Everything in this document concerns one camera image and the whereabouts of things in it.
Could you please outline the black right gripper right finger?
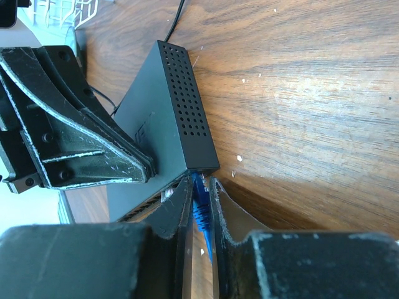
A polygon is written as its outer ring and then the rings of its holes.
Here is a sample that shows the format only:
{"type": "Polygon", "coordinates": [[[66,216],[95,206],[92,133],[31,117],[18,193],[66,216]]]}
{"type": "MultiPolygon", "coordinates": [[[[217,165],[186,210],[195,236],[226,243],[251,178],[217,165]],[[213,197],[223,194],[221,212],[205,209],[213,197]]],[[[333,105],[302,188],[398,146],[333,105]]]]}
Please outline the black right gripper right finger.
{"type": "Polygon", "coordinates": [[[259,242],[272,232],[237,204],[215,177],[209,179],[215,298],[267,298],[259,242]]]}

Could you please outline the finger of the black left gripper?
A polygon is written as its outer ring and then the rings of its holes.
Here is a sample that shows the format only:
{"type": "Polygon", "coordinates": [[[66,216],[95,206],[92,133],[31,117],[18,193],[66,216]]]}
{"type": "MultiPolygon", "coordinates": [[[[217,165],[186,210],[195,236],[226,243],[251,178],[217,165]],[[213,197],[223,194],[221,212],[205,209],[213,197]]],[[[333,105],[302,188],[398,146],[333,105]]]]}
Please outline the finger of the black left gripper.
{"type": "Polygon", "coordinates": [[[57,118],[23,118],[21,125],[22,139],[46,188],[148,181],[148,157],[121,130],[90,130],[57,118]]]}
{"type": "Polygon", "coordinates": [[[69,47],[1,49],[1,85],[40,174],[155,172],[98,101],[69,47]]]}

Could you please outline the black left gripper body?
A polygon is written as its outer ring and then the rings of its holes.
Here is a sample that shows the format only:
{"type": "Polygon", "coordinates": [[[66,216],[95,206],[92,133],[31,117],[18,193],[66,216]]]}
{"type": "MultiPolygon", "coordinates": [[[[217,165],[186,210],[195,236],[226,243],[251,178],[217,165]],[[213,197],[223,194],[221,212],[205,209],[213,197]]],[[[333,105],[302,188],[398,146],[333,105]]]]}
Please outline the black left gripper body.
{"type": "Polygon", "coordinates": [[[57,108],[57,113],[44,110],[1,70],[1,159],[7,170],[2,178],[11,192],[20,194],[35,186],[44,187],[22,139],[22,119],[57,118],[91,130],[94,95],[67,45],[9,47],[1,52],[10,56],[23,73],[33,70],[34,75],[27,82],[50,96],[47,104],[57,108]],[[52,96],[50,86],[59,97],[52,96]]]}

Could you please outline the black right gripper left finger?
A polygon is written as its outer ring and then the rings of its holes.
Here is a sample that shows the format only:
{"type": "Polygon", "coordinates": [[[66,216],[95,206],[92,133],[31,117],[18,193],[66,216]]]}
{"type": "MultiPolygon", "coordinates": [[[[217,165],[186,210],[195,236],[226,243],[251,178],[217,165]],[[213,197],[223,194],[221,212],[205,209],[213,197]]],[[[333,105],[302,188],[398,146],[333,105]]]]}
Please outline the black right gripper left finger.
{"type": "Polygon", "coordinates": [[[145,223],[151,232],[143,251],[143,298],[191,298],[192,179],[182,179],[145,223]]]}

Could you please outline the black network switch box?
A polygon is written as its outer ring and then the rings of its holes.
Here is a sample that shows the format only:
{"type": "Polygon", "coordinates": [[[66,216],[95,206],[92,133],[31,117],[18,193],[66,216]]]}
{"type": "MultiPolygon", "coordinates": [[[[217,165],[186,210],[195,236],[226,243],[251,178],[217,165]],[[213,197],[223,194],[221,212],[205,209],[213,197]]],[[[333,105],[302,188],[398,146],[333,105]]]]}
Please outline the black network switch box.
{"type": "Polygon", "coordinates": [[[107,186],[110,221],[126,221],[160,201],[191,173],[211,174],[219,161],[185,48],[158,40],[114,118],[155,162],[144,184],[107,186]]]}

